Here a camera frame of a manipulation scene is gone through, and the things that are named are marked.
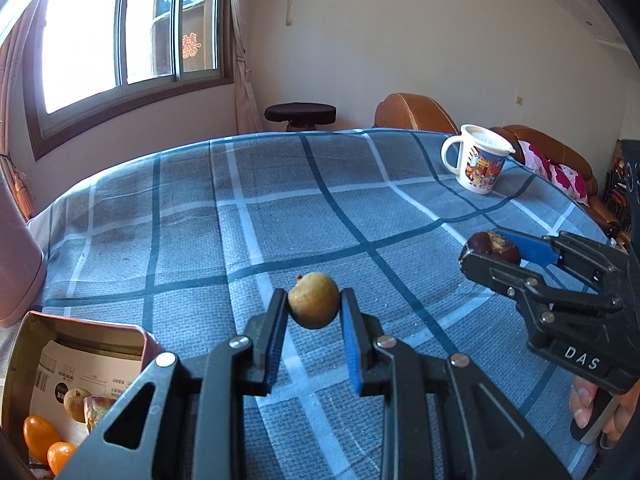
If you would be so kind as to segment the person's right hand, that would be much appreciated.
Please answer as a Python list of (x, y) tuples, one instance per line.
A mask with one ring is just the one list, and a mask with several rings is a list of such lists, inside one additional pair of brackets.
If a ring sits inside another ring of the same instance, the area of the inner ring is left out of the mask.
[[(598, 387), (589, 380), (575, 376), (570, 388), (570, 412), (579, 429), (584, 429), (592, 419), (593, 402)], [(601, 446), (608, 450), (614, 448), (627, 428), (636, 410), (639, 397), (639, 383), (622, 396), (614, 396), (617, 408), (602, 427)]]

